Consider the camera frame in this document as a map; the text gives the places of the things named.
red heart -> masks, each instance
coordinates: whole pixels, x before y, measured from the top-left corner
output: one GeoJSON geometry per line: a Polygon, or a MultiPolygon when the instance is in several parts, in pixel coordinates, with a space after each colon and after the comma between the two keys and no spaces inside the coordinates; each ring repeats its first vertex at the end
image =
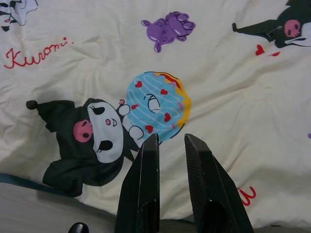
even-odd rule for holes
{"type": "Polygon", "coordinates": [[[136,109],[137,107],[138,107],[138,104],[132,105],[132,109],[133,109],[133,110],[136,109]]]}
{"type": "Polygon", "coordinates": [[[259,56],[264,53],[264,50],[261,45],[257,45],[256,55],[259,56]]]}
{"type": "Polygon", "coordinates": [[[171,115],[168,113],[164,114],[164,116],[165,116],[165,118],[164,118],[165,122],[168,122],[171,119],[171,115]]]}
{"type": "Polygon", "coordinates": [[[141,81],[138,81],[136,84],[135,84],[135,87],[139,88],[142,86],[142,82],[141,81]]]}
{"type": "Polygon", "coordinates": [[[270,54],[269,56],[274,56],[274,57],[276,57],[276,56],[278,56],[279,54],[280,54],[280,52],[275,52],[275,53],[270,54]]]}
{"type": "Polygon", "coordinates": [[[146,125],[145,129],[148,131],[148,133],[152,133],[152,131],[154,130],[153,126],[151,125],[146,125]]]}
{"type": "Polygon", "coordinates": [[[167,94],[168,94],[168,91],[165,90],[165,89],[162,89],[162,90],[161,90],[161,94],[162,94],[162,95],[167,95],[167,94]]]}

purple character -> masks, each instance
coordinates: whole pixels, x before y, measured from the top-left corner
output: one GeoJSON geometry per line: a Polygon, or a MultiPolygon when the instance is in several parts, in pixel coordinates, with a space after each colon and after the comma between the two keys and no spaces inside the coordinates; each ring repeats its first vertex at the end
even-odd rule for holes
{"type": "Polygon", "coordinates": [[[175,39],[186,41],[195,28],[195,24],[188,21],[189,16],[180,12],[169,13],[165,19],[160,18],[151,23],[148,20],[142,20],[141,24],[147,27],[147,36],[155,42],[154,50],[161,52],[162,45],[172,43],[175,39]]]}

bed sheet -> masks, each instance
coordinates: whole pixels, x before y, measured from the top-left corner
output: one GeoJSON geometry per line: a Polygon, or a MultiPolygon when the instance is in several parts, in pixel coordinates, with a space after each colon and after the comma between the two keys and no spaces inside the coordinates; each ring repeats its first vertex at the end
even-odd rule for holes
{"type": "Polygon", "coordinates": [[[131,160],[159,133],[161,218],[184,218],[191,133],[255,228],[310,227],[310,4],[1,0],[0,172],[116,214],[131,160]]]}

red cursive text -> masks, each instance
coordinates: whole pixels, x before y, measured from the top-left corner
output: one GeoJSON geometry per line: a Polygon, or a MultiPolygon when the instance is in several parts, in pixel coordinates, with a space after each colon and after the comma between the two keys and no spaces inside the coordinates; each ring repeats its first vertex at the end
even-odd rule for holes
{"type": "Polygon", "coordinates": [[[4,67],[8,69],[13,69],[15,66],[24,67],[24,66],[31,66],[34,64],[39,64],[42,62],[51,52],[56,52],[61,47],[64,47],[67,44],[67,38],[64,37],[63,40],[65,40],[64,43],[50,45],[48,47],[45,47],[43,52],[39,52],[38,56],[35,58],[34,56],[31,56],[31,58],[24,57],[22,59],[22,63],[17,62],[17,58],[20,58],[21,51],[14,51],[13,48],[10,48],[10,50],[6,53],[6,58],[10,59],[9,65],[4,65],[4,67]]]}
{"type": "Polygon", "coordinates": [[[253,187],[249,187],[250,188],[250,190],[252,191],[252,195],[249,195],[248,193],[246,193],[245,191],[243,191],[242,189],[240,189],[240,188],[238,188],[238,191],[245,197],[245,200],[246,201],[244,201],[242,198],[241,198],[241,200],[242,200],[242,203],[243,203],[243,205],[245,205],[245,206],[249,206],[250,204],[251,204],[251,199],[254,199],[255,197],[256,197],[256,190],[253,188],[253,187]]]}

gray surface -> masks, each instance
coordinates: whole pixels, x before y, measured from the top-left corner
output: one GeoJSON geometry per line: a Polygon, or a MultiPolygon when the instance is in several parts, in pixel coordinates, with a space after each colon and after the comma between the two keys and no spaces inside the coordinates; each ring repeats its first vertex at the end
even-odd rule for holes
{"type": "MultiPolygon", "coordinates": [[[[90,233],[113,233],[115,217],[75,199],[0,183],[1,233],[67,233],[75,222],[88,224],[90,233]]],[[[162,220],[161,233],[195,233],[193,225],[162,220]]],[[[256,233],[307,233],[273,227],[256,233]]]]}

